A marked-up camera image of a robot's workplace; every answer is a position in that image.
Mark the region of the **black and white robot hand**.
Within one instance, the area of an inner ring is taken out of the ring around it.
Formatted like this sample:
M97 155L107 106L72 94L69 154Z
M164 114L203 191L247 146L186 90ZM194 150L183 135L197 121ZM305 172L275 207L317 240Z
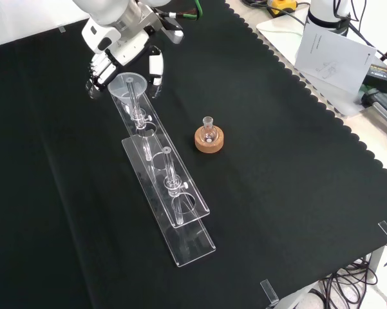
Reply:
M120 70L135 62L145 52L149 54L150 83L157 97L162 86L164 59L162 52L149 44L150 36L162 27L159 19L146 17L134 28L119 31L112 26L100 26L89 19L82 30L86 44L94 52L86 82L88 95L95 99L107 88Z

